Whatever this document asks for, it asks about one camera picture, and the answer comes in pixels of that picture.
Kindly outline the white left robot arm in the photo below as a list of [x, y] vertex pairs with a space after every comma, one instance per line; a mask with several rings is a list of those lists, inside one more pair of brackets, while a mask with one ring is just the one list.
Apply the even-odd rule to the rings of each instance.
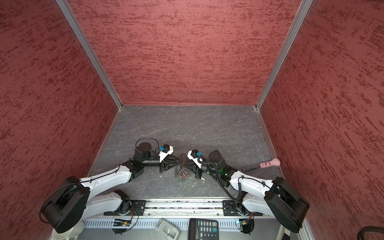
[[82, 179], [74, 176], [66, 178], [42, 205], [40, 220], [62, 234], [78, 222], [106, 212], [133, 217], [135, 208], [125, 192], [115, 190], [107, 195], [104, 192], [133, 181], [146, 167], [158, 167], [161, 173], [176, 167], [179, 158], [173, 152], [174, 148], [170, 145], [153, 150], [150, 143], [138, 140], [134, 156], [116, 168]]

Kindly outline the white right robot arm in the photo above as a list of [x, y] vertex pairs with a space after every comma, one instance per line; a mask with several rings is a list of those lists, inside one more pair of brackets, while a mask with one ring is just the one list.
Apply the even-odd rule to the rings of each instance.
[[198, 150], [181, 155], [181, 167], [197, 179], [211, 176], [238, 206], [238, 211], [273, 216], [287, 230], [298, 233], [310, 208], [309, 202], [285, 179], [264, 180], [246, 175], [228, 165], [217, 150], [206, 160]]

